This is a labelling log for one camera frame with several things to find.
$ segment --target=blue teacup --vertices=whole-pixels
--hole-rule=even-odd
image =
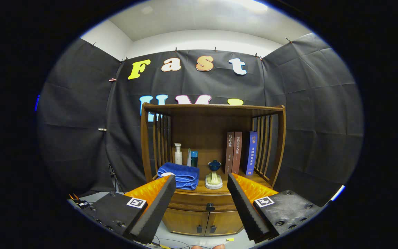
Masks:
[[[216,171],[221,167],[221,163],[218,162],[217,160],[213,160],[213,162],[209,162],[208,166],[210,166],[210,170]]]

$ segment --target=blue towel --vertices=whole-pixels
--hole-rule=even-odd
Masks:
[[[164,163],[158,170],[158,179],[166,172],[175,174],[176,188],[194,190],[198,186],[199,169],[196,167]]]

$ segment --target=white wall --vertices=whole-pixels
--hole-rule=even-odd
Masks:
[[[223,30],[184,30],[134,41],[126,51],[128,58],[184,49],[216,49],[264,57],[281,47],[274,41],[254,35]]]
[[[118,60],[126,56],[126,51],[132,44],[128,36],[108,19],[87,31],[81,38]]]

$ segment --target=blue book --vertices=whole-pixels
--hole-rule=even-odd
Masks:
[[[245,175],[253,175],[254,165],[256,164],[256,153],[257,153],[257,132],[249,131],[246,143],[246,154],[245,154]]]

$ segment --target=cabinet handle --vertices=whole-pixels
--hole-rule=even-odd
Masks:
[[[215,210],[215,207],[213,207],[213,203],[208,203],[205,210],[208,212],[213,212]]]

